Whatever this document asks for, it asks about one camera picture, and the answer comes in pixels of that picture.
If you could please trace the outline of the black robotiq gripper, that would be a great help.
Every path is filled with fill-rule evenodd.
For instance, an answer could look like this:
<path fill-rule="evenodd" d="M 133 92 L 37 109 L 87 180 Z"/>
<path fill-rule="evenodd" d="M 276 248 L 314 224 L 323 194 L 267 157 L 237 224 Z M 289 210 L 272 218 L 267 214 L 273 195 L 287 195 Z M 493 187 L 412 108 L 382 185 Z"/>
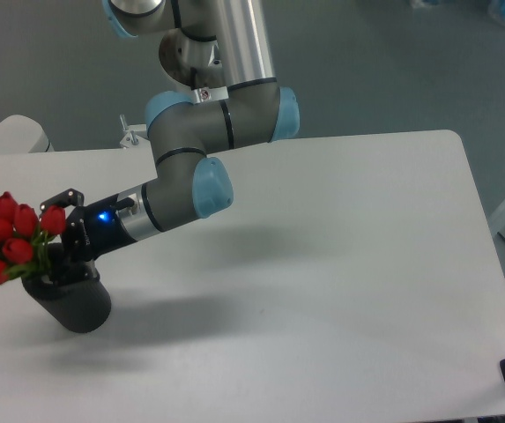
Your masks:
<path fill-rule="evenodd" d="M 61 235 L 64 254 L 72 262 L 53 265 L 49 280 L 55 286 L 99 279 L 100 275 L 91 260 L 136 242 L 119 218 L 118 197 L 114 194 L 84 205 L 82 192 L 66 189 L 40 204 L 41 214 L 45 214 L 51 206 L 63 209 L 75 207 L 66 219 L 66 229 Z"/>

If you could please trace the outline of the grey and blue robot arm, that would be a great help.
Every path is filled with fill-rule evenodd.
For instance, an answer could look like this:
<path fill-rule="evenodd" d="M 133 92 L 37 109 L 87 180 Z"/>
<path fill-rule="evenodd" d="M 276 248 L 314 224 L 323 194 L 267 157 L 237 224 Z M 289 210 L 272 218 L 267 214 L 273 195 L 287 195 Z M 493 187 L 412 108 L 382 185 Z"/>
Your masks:
<path fill-rule="evenodd" d="M 156 177 L 82 205 L 44 243 L 42 283 L 95 278 L 98 257 L 225 210 L 234 194 L 218 153 L 294 137 L 300 111 L 278 84 L 258 1 L 106 1 L 122 36 L 162 33 L 159 56 L 178 88 L 145 107 Z"/>

